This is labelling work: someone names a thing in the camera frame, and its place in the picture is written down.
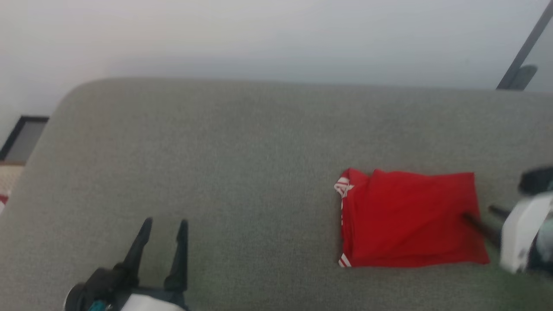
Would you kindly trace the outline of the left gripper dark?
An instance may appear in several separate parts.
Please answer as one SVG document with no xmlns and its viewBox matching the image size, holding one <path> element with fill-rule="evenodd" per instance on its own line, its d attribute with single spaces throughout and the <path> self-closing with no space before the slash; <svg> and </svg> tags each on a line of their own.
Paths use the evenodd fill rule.
<svg viewBox="0 0 553 311">
<path fill-rule="evenodd" d="M 174 303 L 190 311 L 183 292 L 188 288 L 188 221 L 182 220 L 177 233 L 177 248 L 170 273 L 164 281 L 164 289 L 138 285 L 138 272 L 143 250 L 152 230 L 152 217 L 143 222 L 130 250 L 124 259 L 126 269 L 99 268 L 86 282 L 73 286 L 64 301 L 64 311 L 87 311 L 95 300 L 107 304 L 105 311 L 120 311 L 132 294 L 148 295 Z"/>
</svg>

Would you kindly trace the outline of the grey fabric sofa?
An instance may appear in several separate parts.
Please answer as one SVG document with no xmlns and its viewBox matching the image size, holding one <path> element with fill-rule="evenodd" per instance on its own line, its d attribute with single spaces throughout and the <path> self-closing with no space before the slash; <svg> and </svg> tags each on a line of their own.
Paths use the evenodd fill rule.
<svg viewBox="0 0 553 311">
<path fill-rule="evenodd" d="M 192 310 L 553 311 L 553 282 L 496 263 L 338 266 L 353 167 L 476 175 L 481 207 L 515 203 L 553 165 L 553 96 L 494 90 L 118 78 L 73 89 L 0 214 L 0 311 L 61 311 L 123 260 L 159 286 L 189 223 Z"/>
</svg>

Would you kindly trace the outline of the red and white shirt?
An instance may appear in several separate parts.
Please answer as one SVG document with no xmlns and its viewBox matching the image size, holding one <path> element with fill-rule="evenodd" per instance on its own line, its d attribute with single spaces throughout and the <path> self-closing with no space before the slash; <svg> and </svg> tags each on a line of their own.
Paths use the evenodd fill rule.
<svg viewBox="0 0 553 311">
<path fill-rule="evenodd" d="M 419 175 L 349 168 L 334 183 L 340 196 L 338 265 L 418 268 L 489 264 L 472 172 Z"/>
</svg>

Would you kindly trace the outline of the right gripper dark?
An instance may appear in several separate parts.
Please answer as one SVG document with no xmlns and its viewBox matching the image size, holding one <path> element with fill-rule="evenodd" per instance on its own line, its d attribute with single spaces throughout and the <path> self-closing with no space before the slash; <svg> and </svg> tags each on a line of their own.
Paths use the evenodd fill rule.
<svg viewBox="0 0 553 311">
<path fill-rule="evenodd" d="M 500 220 L 506 220 L 510 215 L 510 210 L 505 210 L 496 205 L 490 205 L 488 210 L 490 214 L 498 217 Z M 464 213 L 462 217 L 492 246 L 501 248 L 502 231 L 499 228 L 482 222 L 479 217 L 472 214 Z M 529 255 L 529 270 L 553 274 L 553 216 L 545 219 L 532 243 Z"/>
</svg>

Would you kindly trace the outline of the dark grey metal door bar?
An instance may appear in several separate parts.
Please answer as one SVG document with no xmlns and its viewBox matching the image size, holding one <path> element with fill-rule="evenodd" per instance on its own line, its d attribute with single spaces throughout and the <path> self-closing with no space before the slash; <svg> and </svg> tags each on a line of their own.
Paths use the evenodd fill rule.
<svg viewBox="0 0 553 311">
<path fill-rule="evenodd" d="M 520 50 L 518 51 L 511 65 L 508 67 L 501 81 L 498 83 L 496 90 L 508 90 L 513 76 L 515 75 L 519 67 L 526 65 L 525 61 L 528 55 L 535 47 L 542 33 L 549 25 L 551 19 L 553 19 L 553 0 L 549 0 L 549 3 L 547 4 L 545 10 L 541 14 L 537 23 L 534 25 L 532 31 L 528 35 L 524 44 L 521 46 Z"/>
</svg>

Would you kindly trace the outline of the dark framed panel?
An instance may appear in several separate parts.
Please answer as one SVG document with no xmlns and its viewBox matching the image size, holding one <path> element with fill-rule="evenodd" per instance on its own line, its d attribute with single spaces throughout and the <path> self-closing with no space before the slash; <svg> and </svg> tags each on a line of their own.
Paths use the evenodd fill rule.
<svg viewBox="0 0 553 311">
<path fill-rule="evenodd" d="M 0 162 L 28 161 L 48 121 L 46 116 L 21 116 L 0 148 Z"/>
</svg>

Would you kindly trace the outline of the grey metal door bracket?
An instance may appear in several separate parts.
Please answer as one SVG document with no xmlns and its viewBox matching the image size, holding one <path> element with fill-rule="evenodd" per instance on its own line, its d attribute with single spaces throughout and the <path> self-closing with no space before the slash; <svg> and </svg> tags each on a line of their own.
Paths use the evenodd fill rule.
<svg viewBox="0 0 553 311">
<path fill-rule="evenodd" d="M 513 79 L 510 82 L 508 90 L 524 91 L 531 82 L 531 79 L 537 73 L 537 65 L 529 64 L 519 67 Z"/>
</svg>

